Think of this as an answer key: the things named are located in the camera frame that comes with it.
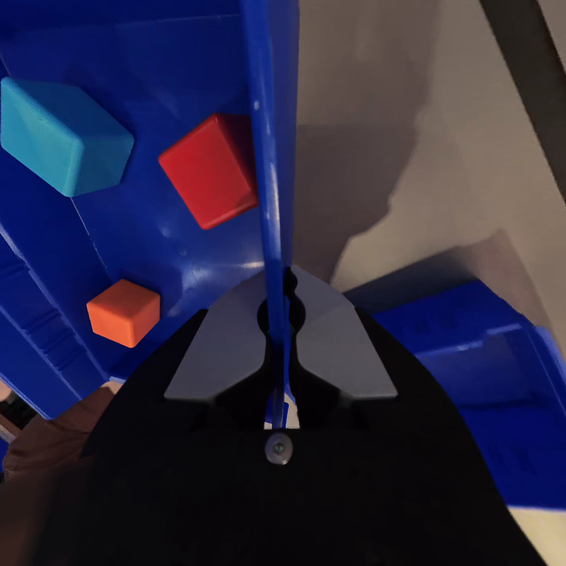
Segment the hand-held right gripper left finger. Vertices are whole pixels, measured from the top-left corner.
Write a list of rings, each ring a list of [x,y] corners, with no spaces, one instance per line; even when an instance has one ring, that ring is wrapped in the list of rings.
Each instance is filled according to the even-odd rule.
[[[210,401],[259,371],[269,344],[258,321],[265,301],[264,271],[223,294],[208,309],[165,398]]]

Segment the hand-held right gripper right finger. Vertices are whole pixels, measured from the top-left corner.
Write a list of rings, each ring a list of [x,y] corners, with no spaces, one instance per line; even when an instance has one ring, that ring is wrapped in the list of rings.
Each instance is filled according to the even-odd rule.
[[[298,362],[352,400],[393,399],[397,389],[353,304],[298,266],[291,267],[304,310],[295,334]]]

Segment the orange magnetic cube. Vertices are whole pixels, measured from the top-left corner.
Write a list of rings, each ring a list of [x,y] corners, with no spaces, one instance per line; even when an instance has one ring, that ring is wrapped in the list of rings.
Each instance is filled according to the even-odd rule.
[[[87,303],[94,334],[134,348],[160,320],[158,293],[121,279]]]

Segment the red magnetic cube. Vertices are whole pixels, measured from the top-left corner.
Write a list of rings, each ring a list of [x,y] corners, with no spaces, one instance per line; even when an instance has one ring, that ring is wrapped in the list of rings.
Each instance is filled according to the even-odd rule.
[[[247,115],[211,115],[161,153],[158,162],[203,230],[259,206]]]

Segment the teal magnetic cube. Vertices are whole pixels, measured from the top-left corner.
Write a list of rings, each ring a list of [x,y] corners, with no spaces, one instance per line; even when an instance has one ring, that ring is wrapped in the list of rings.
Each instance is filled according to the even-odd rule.
[[[1,80],[1,147],[63,196],[120,184],[134,136],[82,89]]]

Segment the blue plastic bin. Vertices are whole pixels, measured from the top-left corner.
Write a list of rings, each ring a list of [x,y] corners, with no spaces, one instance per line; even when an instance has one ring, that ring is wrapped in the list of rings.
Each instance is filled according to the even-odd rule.
[[[344,295],[442,386],[509,505],[565,510],[565,361],[547,328],[480,280],[405,296],[374,281]]]
[[[73,198],[1,147],[1,378],[43,418],[260,271],[282,343],[299,19],[298,1],[1,1],[1,80],[78,87],[135,142],[119,185]],[[251,118],[259,206],[203,230],[158,158],[215,113]],[[121,279],[161,297],[132,349],[87,311]]]

